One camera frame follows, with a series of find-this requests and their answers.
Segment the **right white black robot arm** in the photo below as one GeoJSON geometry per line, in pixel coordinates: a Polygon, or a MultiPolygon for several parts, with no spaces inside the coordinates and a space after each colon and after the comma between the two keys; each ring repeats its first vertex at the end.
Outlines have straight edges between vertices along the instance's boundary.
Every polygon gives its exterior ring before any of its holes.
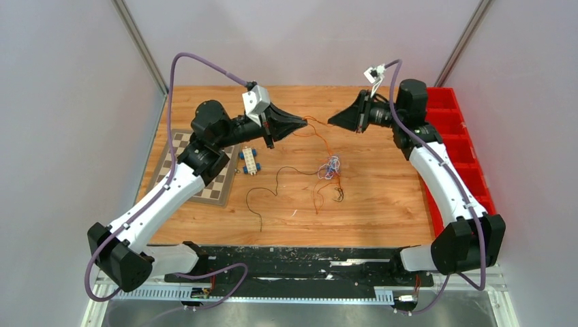
{"type": "Polygon", "coordinates": [[[427,102],[426,84],[405,79],[394,102],[362,90],[350,106],[328,119],[330,125],[356,133],[370,125],[390,127],[396,147],[436,203],[443,231],[430,245],[400,249],[389,266],[391,279],[402,285],[417,271],[451,275],[494,266],[506,229],[503,218],[490,214],[460,177],[442,136],[426,119],[427,102]]]}

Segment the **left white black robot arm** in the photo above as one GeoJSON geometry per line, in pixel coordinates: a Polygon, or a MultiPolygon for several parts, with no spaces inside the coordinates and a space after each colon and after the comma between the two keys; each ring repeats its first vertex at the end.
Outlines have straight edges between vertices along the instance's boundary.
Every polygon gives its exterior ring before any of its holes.
{"type": "Polygon", "coordinates": [[[151,246],[149,241],[172,214],[201,192],[230,161],[225,148],[263,138],[269,148],[307,121],[265,107],[258,120],[246,114],[230,118],[216,100],[202,102],[196,109],[188,145],[167,176],[128,212],[104,226],[95,223],[87,232],[92,260],[120,290],[131,292],[148,278],[183,273],[190,281],[206,278],[209,265],[191,242],[174,246],[151,246]]]}

